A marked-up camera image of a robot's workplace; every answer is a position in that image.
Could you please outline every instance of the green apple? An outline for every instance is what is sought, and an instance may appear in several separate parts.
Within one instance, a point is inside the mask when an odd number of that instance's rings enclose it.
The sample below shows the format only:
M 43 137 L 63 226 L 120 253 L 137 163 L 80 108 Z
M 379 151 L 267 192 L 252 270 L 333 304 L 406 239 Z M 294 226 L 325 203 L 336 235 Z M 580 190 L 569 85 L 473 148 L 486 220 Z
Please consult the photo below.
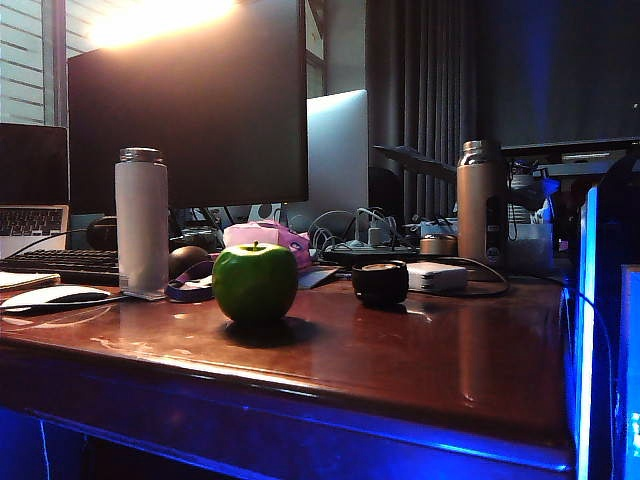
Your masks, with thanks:
M 270 243 L 225 248 L 213 266 L 213 278 L 220 309 L 244 325 L 264 325 L 282 318 L 298 291 L 293 253 Z

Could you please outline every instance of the wall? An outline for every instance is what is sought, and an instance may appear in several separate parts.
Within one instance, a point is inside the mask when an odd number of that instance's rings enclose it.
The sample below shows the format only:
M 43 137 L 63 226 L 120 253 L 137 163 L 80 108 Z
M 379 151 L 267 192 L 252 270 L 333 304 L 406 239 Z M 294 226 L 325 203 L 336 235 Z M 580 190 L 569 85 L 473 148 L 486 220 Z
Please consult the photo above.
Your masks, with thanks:
M 365 88 L 366 0 L 327 0 L 327 93 Z
M 482 136 L 503 145 L 640 136 L 640 2 L 479 3 Z

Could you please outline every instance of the monitor back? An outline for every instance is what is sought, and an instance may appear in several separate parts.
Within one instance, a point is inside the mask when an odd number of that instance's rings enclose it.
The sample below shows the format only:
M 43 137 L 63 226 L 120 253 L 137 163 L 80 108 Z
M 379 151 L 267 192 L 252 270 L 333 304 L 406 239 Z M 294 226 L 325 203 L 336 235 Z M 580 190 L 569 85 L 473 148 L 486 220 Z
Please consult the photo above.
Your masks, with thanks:
M 355 214 L 369 205 L 366 90 L 309 99 L 307 128 L 309 200 L 287 205 L 289 223 L 296 231 L 305 231 L 325 212 Z M 323 218 L 319 226 L 340 235 L 351 220 L 336 213 Z

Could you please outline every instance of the blue led light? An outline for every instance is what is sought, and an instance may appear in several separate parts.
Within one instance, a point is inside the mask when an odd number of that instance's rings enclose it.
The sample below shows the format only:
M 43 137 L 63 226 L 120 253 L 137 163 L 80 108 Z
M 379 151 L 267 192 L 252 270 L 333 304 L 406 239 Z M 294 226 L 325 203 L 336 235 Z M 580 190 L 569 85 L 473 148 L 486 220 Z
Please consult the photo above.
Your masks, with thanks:
M 593 187 L 587 194 L 587 201 L 582 207 L 580 219 L 580 277 L 579 291 L 594 301 L 595 294 L 595 260 L 596 260 L 596 221 L 598 190 Z M 577 334 L 576 362 L 578 364 L 576 410 L 577 417 L 577 450 L 578 480 L 589 477 L 589 434 L 591 429 L 591 382 L 593 368 L 593 320 L 591 306 L 582 298 L 577 300 Z

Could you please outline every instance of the white water bottle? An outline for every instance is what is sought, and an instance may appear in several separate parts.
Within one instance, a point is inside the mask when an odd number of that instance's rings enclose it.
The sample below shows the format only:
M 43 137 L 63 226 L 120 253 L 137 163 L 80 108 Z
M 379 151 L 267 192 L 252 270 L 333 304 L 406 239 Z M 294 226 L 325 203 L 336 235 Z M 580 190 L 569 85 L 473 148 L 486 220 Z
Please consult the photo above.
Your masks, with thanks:
M 122 293 L 164 298 L 169 281 L 167 167 L 152 148 L 124 148 L 115 167 Z

